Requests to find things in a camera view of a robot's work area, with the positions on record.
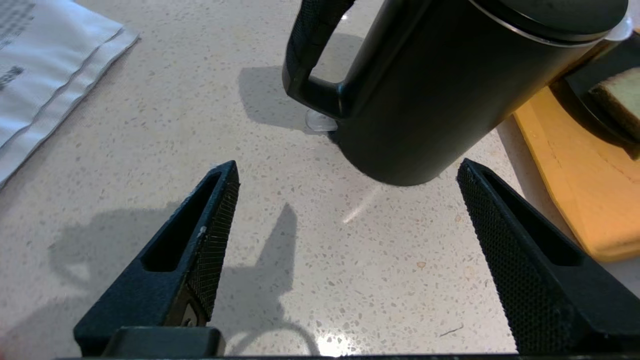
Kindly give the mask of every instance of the bread slice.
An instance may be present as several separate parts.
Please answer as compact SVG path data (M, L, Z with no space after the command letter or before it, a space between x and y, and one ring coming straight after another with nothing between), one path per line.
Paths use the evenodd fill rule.
M589 93L615 121L640 141L640 67L606 79Z

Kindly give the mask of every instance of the black plate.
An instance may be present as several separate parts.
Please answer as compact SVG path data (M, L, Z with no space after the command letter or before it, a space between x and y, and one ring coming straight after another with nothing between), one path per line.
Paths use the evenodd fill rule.
M556 95L562 92L558 100L563 105L567 101L577 102L586 110L581 113L590 119L580 120L598 124L619 141L638 144L640 140L616 122L589 94L589 90L601 81L634 67L640 67L640 35L635 32L607 54L560 79L551 89Z

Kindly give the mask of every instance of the black mug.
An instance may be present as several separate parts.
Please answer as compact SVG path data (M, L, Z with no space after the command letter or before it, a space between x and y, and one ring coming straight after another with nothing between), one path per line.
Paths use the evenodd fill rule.
M344 81L310 76L352 4L303 0L282 81L336 119L352 164L401 186L436 177L627 10L627 0L387 0Z

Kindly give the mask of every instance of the wooden cutting board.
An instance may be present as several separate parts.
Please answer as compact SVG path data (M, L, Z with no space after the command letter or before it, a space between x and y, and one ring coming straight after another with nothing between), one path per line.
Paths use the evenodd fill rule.
M592 135L544 88L515 112L560 213L597 261L640 255L640 161Z

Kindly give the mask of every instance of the terrazzo countertop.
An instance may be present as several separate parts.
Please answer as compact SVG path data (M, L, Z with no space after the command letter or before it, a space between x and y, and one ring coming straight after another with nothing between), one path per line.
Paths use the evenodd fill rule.
M78 356L75 323L228 160L242 186L211 322L228 354L515 350L455 181L462 158L397 188L305 129L280 80L298 0L81 3L141 40L0 192L7 360ZM356 3L317 74L344 76L380 3ZM465 156L548 208L518 136L506 122Z

